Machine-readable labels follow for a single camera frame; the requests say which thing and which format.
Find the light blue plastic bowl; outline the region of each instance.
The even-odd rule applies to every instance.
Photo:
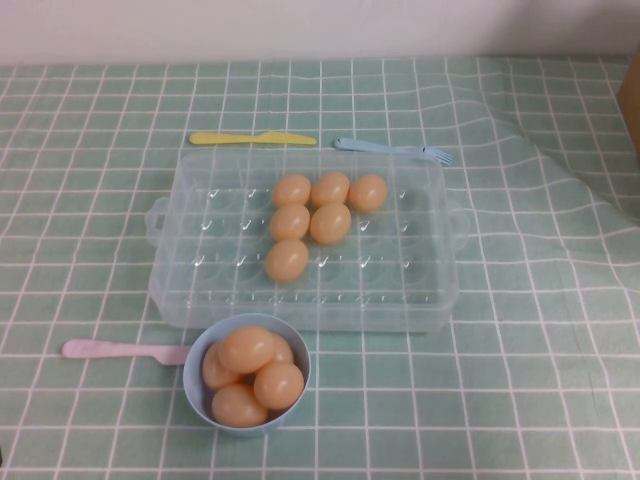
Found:
[[[191,407],[198,415],[200,415],[200,417],[202,417],[204,421],[226,433],[229,433],[230,435],[240,437],[261,436],[274,431],[287,421],[287,418],[291,416],[302,398],[302,395],[300,395],[300,398],[298,398],[296,403],[294,403],[289,410],[270,422],[258,427],[227,427],[215,422],[211,418],[211,400],[213,399],[214,392],[212,392],[202,380],[201,369],[204,355],[209,347],[218,340],[222,340],[228,334],[240,327],[247,327],[251,325],[264,327],[270,332],[277,333],[289,343],[289,346],[293,351],[294,363],[298,366],[304,377],[304,390],[302,391],[302,395],[307,391],[311,366],[309,349],[305,345],[304,340],[302,340],[300,334],[291,325],[279,318],[260,313],[245,313],[217,322],[215,325],[205,330],[195,341],[187,355],[187,361],[184,364],[182,377],[184,391]]]

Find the light blue plastic fork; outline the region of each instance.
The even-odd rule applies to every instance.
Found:
[[[399,153],[403,155],[426,154],[435,157],[435,159],[443,165],[451,165],[451,162],[453,161],[453,156],[447,152],[443,152],[439,148],[427,146],[417,148],[388,147],[387,145],[380,145],[377,143],[343,137],[335,140],[333,142],[333,147],[338,150],[349,150],[353,152]]]

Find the yellow plastic knife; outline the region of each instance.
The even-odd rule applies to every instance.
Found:
[[[194,145],[222,145],[225,143],[291,143],[295,145],[315,145],[318,143],[315,138],[285,132],[265,132],[262,135],[196,132],[189,135],[189,141]]]

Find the brown egg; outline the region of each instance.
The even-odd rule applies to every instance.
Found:
[[[289,408],[304,389],[304,377],[292,363],[270,363],[256,375],[253,392],[260,405],[272,410]]]
[[[284,205],[271,217],[269,231],[276,242],[299,240],[307,233],[311,215],[304,205]]]
[[[238,383],[242,375],[225,368],[218,360],[220,342],[209,347],[202,361],[202,378],[207,387],[218,390],[231,383]]]
[[[309,250],[300,240],[282,240],[276,243],[265,260],[269,278],[287,283],[298,278],[309,263]]]
[[[344,203],[348,193],[349,178],[344,173],[328,173],[311,189],[311,203],[316,208],[328,203]]]
[[[218,359],[232,372],[251,373],[273,358],[273,336],[262,327],[242,327],[220,342]]]
[[[320,207],[311,218],[309,231],[313,239],[330,245],[341,241],[351,226],[351,212],[342,203],[329,203]]]
[[[273,361],[293,363],[293,351],[287,341],[276,333],[273,335]]]
[[[218,390],[211,410],[216,422],[235,428],[257,427],[269,417],[269,410],[258,403],[253,388],[237,383]]]
[[[349,202],[359,212],[373,212],[387,198],[387,184],[380,175],[364,175],[349,189]]]
[[[273,204],[276,207],[283,205],[304,205],[311,194],[311,182],[304,175],[294,173],[280,179],[273,188]]]

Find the pink knife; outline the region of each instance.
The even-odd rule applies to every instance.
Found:
[[[184,365],[190,346],[136,345],[101,340],[69,340],[62,346],[66,358],[153,357],[163,365]]]

